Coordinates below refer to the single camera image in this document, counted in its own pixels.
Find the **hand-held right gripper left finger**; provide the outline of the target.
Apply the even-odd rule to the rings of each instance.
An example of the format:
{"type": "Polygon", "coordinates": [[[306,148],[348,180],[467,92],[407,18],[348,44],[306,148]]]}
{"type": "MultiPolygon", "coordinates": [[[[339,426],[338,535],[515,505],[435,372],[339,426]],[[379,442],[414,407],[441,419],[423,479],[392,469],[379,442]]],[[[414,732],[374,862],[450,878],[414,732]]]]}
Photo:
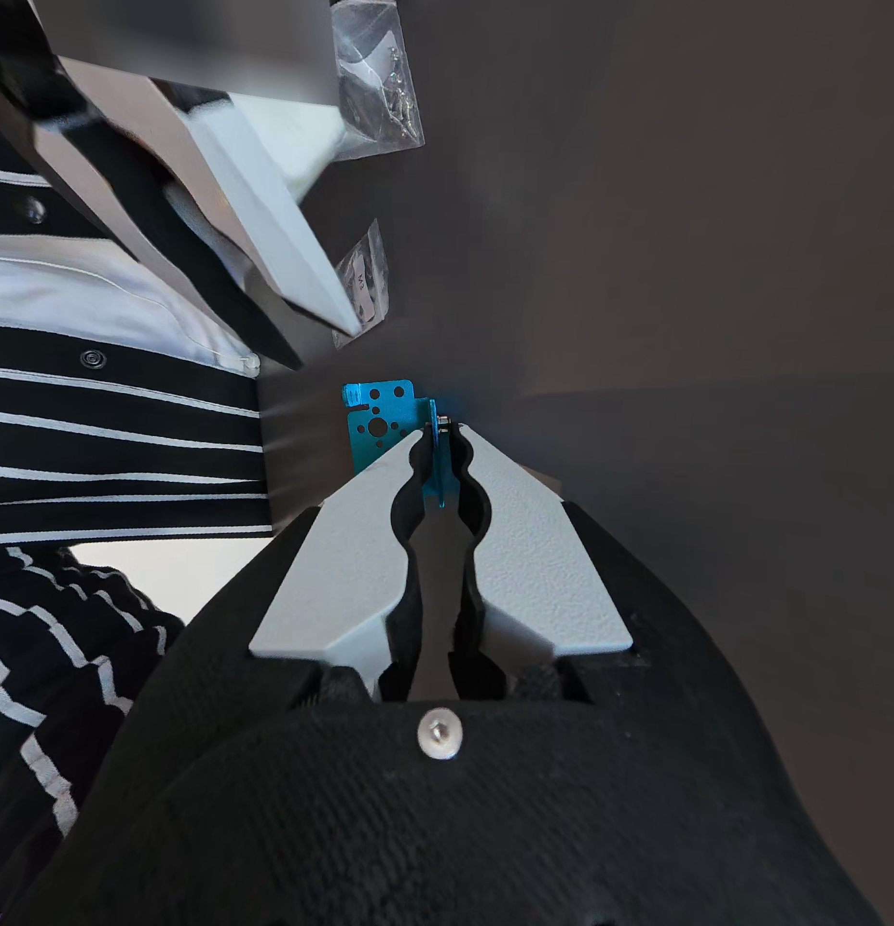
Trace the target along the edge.
{"type": "Polygon", "coordinates": [[[350,667],[372,696],[406,698],[422,645],[411,538],[426,514],[426,479],[423,429],[326,498],[250,654],[350,667]]]}

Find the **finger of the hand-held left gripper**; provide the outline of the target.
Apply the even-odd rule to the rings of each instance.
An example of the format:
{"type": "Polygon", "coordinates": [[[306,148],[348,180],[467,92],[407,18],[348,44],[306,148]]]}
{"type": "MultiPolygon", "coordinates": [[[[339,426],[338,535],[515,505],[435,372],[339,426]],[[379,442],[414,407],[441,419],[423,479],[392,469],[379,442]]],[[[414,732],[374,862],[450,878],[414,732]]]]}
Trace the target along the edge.
{"type": "Polygon", "coordinates": [[[186,301],[285,368],[302,361],[178,216],[169,171],[119,133],[51,57],[0,56],[0,130],[80,213],[186,301]]]}
{"type": "Polygon", "coordinates": [[[188,131],[246,232],[267,284],[325,325],[355,337],[361,322],[337,272],[246,117],[221,99],[188,113],[188,131]]]}

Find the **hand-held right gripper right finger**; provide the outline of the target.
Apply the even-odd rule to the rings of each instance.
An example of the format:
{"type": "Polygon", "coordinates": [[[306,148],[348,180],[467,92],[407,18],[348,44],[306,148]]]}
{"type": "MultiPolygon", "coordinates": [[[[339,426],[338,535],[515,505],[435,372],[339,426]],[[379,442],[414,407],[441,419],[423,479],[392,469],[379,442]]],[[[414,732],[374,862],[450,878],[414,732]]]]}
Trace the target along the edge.
{"type": "Polygon", "coordinates": [[[630,650],[633,637],[559,494],[468,425],[449,431],[471,533],[449,665],[460,698],[503,698],[532,667],[630,650]]]}

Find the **clear bag of screws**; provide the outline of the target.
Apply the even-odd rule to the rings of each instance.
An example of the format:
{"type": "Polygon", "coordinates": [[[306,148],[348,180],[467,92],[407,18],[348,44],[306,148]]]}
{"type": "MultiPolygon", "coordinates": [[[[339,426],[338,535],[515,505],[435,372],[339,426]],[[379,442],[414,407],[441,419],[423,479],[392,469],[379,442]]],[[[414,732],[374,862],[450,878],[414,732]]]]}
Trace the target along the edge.
{"type": "Polygon", "coordinates": [[[345,133],[335,160],[424,146],[426,139],[397,4],[341,1],[331,6],[339,111],[345,133]]]}

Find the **blue perforated metal bracket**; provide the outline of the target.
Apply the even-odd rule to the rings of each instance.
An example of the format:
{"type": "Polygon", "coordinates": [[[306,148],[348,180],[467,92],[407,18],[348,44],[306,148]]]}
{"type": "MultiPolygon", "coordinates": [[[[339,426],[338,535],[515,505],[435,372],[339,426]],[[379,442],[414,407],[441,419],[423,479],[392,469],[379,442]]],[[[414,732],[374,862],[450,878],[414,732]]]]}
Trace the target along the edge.
{"type": "Polygon", "coordinates": [[[425,484],[426,503],[440,508],[459,492],[451,468],[449,432],[441,433],[435,399],[418,396],[407,379],[347,383],[341,389],[348,411],[348,437],[355,474],[382,457],[395,444],[429,424],[433,429],[433,471],[425,484]]]}

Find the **dark desk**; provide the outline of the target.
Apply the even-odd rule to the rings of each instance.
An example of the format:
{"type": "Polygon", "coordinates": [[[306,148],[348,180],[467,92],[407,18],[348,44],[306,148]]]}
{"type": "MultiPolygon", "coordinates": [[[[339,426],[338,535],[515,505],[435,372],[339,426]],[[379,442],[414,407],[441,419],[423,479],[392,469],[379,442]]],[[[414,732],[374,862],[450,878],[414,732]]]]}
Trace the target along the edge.
{"type": "Polygon", "coordinates": [[[894,924],[894,2],[398,6],[426,145],[303,204],[390,310],[269,376],[275,521],[412,380],[689,607],[894,924]]]}

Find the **labelled clear bag of nuts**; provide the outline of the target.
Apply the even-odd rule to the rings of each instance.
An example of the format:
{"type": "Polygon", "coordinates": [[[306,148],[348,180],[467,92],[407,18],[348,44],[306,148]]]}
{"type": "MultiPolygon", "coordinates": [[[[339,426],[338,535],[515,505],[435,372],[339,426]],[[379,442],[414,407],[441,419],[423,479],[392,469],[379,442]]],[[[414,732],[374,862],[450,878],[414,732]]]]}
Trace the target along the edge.
{"type": "Polygon", "coordinates": [[[360,320],[358,336],[380,325],[389,308],[389,273],[379,222],[374,219],[367,233],[337,265],[337,275],[360,320]]]}

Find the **black white striped clothing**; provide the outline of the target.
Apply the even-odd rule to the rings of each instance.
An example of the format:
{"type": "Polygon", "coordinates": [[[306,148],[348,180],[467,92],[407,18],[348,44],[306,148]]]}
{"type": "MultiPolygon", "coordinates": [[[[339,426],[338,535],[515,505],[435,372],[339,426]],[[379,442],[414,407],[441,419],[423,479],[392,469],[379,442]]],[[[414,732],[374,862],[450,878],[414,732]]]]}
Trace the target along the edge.
{"type": "Polygon", "coordinates": [[[71,548],[267,536],[259,367],[0,132],[0,916],[182,631],[71,548]]]}

